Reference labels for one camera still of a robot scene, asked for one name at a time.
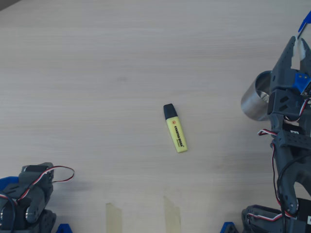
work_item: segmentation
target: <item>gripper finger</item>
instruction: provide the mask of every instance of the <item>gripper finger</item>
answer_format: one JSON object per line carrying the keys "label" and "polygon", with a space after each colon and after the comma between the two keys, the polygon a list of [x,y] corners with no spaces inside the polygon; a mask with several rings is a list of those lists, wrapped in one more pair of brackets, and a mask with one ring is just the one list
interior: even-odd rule
{"label": "gripper finger", "polygon": [[300,70],[307,75],[311,75],[311,50],[307,42],[302,38],[301,43],[299,43],[299,53],[300,53]]}
{"label": "gripper finger", "polygon": [[281,54],[278,62],[276,63],[275,68],[289,69],[292,67],[292,57],[294,55],[295,41],[296,41],[296,38],[292,36],[289,42],[287,43],[283,53]]}

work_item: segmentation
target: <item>wooden table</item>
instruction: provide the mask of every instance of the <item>wooden table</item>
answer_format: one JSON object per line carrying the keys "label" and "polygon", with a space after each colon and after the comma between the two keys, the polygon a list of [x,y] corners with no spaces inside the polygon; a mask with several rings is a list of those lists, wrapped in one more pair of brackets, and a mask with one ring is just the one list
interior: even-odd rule
{"label": "wooden table", "polygon": [[[277,208],[271,138],[256,134],[269,122],[248,119],[241,96],[309,10],[307,0],[22,0],[3,10],[0,177],[42,162],[74,168],[48,205],[74,233],[105,232],[107,203],[122,210],[124,233],[165,233],[164,196],[183,233],[217,233],[224,221],[241,230],[243,208]],[[167,103],[188,152],[175,152]]]}

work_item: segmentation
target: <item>highlighter cap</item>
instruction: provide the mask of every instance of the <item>highlighter cap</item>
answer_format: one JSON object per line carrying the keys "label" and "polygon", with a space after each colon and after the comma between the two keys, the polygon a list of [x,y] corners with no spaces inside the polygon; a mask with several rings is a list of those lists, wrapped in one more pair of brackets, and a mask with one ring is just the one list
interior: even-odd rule
{"label": "highlighter cap", "polygon": [[169,103],[169,104],[166,104],[164,105],[164,116],[165,116],[165,119],[169,119],[169,118],[172,118],[172,117],[177,117],[177,112],[173,106],[173,104]]}

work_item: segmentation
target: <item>metal cylinder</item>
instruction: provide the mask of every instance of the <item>metal cylinder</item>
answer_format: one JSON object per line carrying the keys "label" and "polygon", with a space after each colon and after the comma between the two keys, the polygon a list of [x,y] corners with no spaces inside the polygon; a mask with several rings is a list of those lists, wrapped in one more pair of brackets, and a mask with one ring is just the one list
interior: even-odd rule
{"label": "metal cylinder", "polygon": [[262,72],[253,81],[241,99],[242,111],[251,119],[268,120],[271,71]]}

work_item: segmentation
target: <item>masking tape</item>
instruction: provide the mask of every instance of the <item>masking tape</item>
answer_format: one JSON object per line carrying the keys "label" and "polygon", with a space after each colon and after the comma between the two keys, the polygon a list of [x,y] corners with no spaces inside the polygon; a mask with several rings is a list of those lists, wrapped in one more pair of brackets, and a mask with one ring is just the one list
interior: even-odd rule
{"label": "masking tape", "polygon": [[164,197],[166,233],[180,233],[180,209]]}
{"label": "masking tape", "polygon": [[122,233],[122,210],[106,204],[106,233]]}

